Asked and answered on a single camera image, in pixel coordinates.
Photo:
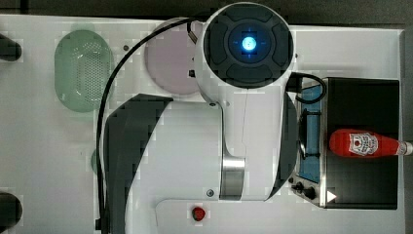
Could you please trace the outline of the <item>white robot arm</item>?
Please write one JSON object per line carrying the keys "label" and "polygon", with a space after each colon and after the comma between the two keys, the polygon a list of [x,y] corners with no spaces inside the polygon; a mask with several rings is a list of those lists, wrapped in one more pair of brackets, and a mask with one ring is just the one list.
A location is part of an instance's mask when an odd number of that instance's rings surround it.
{"label": "white robot arm", "polygon": [[293,56],[288,24],[266,6],[210,16],[194,57],[203,102],[139,94],[107,118],[109,233],[156,234],[164,201],[269,199],[296,153]]}

